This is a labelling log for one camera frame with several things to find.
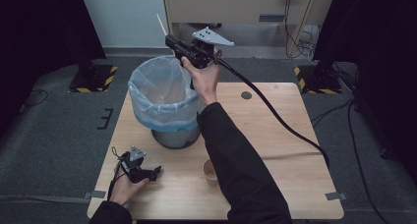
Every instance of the black curtain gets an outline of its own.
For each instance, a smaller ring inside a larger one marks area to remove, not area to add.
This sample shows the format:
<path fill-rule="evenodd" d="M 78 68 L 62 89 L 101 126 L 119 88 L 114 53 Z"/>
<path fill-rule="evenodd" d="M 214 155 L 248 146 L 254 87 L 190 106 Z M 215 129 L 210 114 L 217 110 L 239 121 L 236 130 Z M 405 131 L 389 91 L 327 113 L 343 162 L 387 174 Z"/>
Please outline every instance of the black curtain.
<path fill-rule="evenodd" d="M 358 66 L 354 94 L 362 112 L 382 145 L 417 183 L 416 4 L 417 0 L 333 0 L 314 59 L 325 58 L 331 42 L 338 41 L 332 60 Z M 343 27 L 344 20 L 348 25 Z"/>
<path fill-rule="evenodd" d="M 0 137 L 34 82 L 105 59 L 84 0 L 0 0 Z"/>

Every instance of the plastic bag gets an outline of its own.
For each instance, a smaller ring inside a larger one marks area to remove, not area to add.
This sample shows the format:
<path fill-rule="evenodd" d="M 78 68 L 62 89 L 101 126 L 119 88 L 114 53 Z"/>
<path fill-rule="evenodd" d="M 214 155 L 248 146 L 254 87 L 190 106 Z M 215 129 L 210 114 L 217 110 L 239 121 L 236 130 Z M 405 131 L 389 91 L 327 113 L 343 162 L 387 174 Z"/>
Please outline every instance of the plastic bag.
<path fill-rule="evenodd" d="M 203 105 L 190 89 L 190 74 L 180 68 L 173 55 L 160 56 L 145 61 L 132 73 L 129 93 L 135 117 L 145 127 L 159 132 L 197 127 L 197 112 Z"/>

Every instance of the trash can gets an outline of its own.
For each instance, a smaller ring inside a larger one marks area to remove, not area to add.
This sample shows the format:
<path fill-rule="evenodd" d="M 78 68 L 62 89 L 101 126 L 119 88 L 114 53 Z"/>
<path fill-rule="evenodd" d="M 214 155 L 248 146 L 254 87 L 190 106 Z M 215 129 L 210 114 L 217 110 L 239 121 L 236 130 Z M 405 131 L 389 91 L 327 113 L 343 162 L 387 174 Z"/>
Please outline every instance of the trash can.
<path fill-rule="evenodd" d="M 136 119 L 169 148 L 187 147 L 200 136 L 197 113 L 203 105 L 181 68 L 175 56 L 159 56 L 140 65 L 128 82 Z"/>

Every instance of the yellow and black tape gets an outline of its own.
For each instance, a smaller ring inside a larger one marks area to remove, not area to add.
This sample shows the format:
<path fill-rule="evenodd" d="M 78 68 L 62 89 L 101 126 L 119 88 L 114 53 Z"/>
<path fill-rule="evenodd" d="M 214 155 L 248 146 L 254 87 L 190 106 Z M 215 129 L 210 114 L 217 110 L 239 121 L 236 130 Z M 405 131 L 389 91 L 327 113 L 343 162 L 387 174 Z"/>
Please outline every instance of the yellow and black tape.
<path fill-rule="evenodd" d="M 86 87 L 86 86 L 80 86 L 80 87 L 74 87 L 70 89 L 70 92 L 81 92 L 81 93 L 87 93 L 87 92 L 97 92 L 97 91 L 107 91 L 110 87 L 111 82 L 113 81 L 114 75 L 116 74 L 116 70 L 118 67 L 113 66 L 107 77 L 105 78 L 105 82 L 98 86 L 98 87 Z"/>
<path fill-rule="evenodd" d="M 335 94 L 342 93 L 339 89 L 327 89 L 327 88 L 317 88 L 317 89 L 306 89 L 306 81 L 304 80 L 301 71 L 299 68 L 294 68 L 295 75 L 297 76 L 298 83 L 300 84 L 300 89 L 305 93 L 327 93 Z"/>

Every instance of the gray carpet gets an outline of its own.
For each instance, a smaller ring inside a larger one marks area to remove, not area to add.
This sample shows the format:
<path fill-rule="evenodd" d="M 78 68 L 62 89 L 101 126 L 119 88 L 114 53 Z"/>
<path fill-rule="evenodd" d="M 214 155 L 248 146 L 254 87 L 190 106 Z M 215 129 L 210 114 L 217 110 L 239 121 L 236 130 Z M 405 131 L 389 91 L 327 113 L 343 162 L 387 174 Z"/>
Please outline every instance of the gray carpet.
<path fill-rule="evenodd" d="M 119 67 L 106 92 L 73 93 L 68 85 L 77 66 L 62 68 L 40 78 L 25 112 L 11 125 L 0 144 L 0 196 L 73 197 L 76 203 L 38 200 L 0 201 L 0 223 L 88 223 L 85 192 L 95 187 L 109 146 L 131 73 L 148 58 L 109 57 Z M 306 60 L 225 59 L 252 82 L 297 83 L 293 69 Z M 354 71 L 352 65 L 344 66 Z M 222 82 L 240 82 L 223 71 Z M 352 98 L 342 94 L 303 94 L 313 119 Z M 106 130 L 98 130 L 114 109 Z M 352 128 L 366 182 L 376 207 L 391 224 L 417 223 L 417 188 L 400 163 L 380 158 L 380 144 L 360 112 L 351 111 Z M 331 224 L 383 223 L 367 199 L 353 142 L 347 107 L 336 110 L 315 127 L 321 147 L 328 153 L 336 189 L 346 193 L 345 216 Z M 296 220 L 295 223 L 306 223 Z"/>

